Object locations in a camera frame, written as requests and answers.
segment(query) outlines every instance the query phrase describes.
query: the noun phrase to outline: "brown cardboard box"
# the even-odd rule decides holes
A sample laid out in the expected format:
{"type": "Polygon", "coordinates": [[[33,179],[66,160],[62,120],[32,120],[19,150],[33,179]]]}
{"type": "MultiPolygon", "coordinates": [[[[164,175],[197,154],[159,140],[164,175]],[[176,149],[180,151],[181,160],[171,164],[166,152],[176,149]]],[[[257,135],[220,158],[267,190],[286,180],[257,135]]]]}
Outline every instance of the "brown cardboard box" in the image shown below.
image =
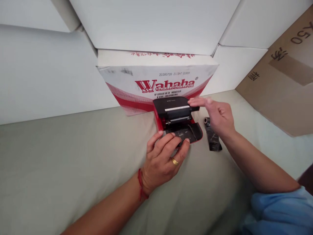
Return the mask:
{"type": "Polygon", "coordinates": [[[313,5],[277,39],[236,90],[291,136],[313,133],[313,5]]]}

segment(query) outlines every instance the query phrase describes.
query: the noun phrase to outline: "left hand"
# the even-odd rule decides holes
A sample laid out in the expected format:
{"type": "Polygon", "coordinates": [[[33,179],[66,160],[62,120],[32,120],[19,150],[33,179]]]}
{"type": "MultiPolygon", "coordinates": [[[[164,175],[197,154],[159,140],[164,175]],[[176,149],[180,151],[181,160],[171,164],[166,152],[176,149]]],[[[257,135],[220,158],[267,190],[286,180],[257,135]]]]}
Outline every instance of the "left hand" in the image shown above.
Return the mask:
{"type": "Polygon", "coordinates": [[[174,133],[168,133],[158,140],[162,135],[163,131],[157,132],[147,143],[146,161],[142,167],[142,189],[147,195],[177,174],[189,150],[190,141],[187,138],[173,157],[179,163],[175,165],[171,155],[181,139],[174,133]]]}

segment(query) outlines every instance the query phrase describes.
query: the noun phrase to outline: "finger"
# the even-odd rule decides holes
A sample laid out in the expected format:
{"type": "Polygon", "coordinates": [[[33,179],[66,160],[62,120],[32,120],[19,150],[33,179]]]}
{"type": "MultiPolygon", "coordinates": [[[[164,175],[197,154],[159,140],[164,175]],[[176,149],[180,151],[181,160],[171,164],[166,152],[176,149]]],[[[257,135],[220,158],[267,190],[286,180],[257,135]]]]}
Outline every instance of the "finger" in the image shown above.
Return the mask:
{"type": "Polygon", "coordinates": [[[153,148],[154,148],[154,144],[156,143],[156,141],[163,135],[163,131],[159,131],[157,133],[155,133],[151,139],[148,140],[147,142],[147,153],[150,153],[153,148]]]}
{"type": "Polygon", "coordinates": [[[188,104],[191,106],[191,107],[196,107],[196,106],[201,106],[203,107],[205,105],[205,98],[203,97],[197,97],[197,98],[194,98],[192,100],[189,100],[188,101],[188,104]]]}
{"type": "Polygon", "coordinates": [[[212,100],[211,98],[205,99],[205,107],[206,107],[206,110],[208,111],[210,118],[214,119],[220,116],[220,113],[218,110],[219,103],[220,102],[216,102],[212,100]]]}
{"type": "Polygon", "coordinates": [[[177,174],[179,168],[181,167],[183,161],[185,160],[185,158],[188,154],[188,151],[189,151],[189,147],[190,147],[190,140],[188,138],[186,138],[183,141],[182,146],[179,148],[179,150],[177,151],[177,153],[173,157],[176,161],[178,161],[178,165],[175,165],[172,162],[172,160],[170,160],[169,164],[171,165],[172,168],[174,168],[175,174],[177,174]]]}
{"type": "Polygon", "coordinates": [[[175,148],[177,147],[177,145],[179,145],[179,143],[181,142],[181,138],[179,137],[174,137],[170,142],[168,142],[162,152],[160,153],[160,157],[163,158],[165,160],[165,162],[168,162],[169,158],[171,157],[171,155],[173,154],[175,148]]]}
{"type": "Polygon", "coordinates": [[[165,145],[167,145],[167,143],[169,143],[174,137],[175,133],[168,133],[162,139],[160,139],[154,146],[154,157],[158,156],[162,152],[165,145]]]}

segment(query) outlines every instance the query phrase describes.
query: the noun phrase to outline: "right hand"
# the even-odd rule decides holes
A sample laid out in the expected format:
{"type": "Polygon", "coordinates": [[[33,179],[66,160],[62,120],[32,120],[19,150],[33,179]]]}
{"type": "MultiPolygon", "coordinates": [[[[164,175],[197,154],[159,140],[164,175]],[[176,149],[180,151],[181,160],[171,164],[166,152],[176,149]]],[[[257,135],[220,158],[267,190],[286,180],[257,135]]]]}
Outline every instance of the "right hand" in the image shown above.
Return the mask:
{"type": "Polygon", "coordinates": [[[196,97],[188,101],[191,107],[205,107],[210,116],[210,123],[213,130],[221,137],[226,138],[236,133],[234,117],[231,106],[228,103],[217,102],[210,97],[196,97]]]}

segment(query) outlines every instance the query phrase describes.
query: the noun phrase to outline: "forearm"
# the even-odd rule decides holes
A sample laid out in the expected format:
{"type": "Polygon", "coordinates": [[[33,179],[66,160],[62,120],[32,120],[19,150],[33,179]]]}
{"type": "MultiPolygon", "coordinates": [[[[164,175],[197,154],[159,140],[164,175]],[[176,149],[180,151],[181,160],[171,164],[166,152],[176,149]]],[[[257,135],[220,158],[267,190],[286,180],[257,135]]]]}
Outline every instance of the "forearm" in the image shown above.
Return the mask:
{"type": "Polygon", "coordinates": [[[231,156],[262,193],[291,192],[300,185],[282,168],[255,148],[241,134],[234,133],[222,138],[231,156]]]}
{"type": "Polygon", "coordinates": [[[143,198],[139,201],[139,192],[140,185],[135,174],[67,228],[63,235],[118,234],[143,203],[143,198]]]}

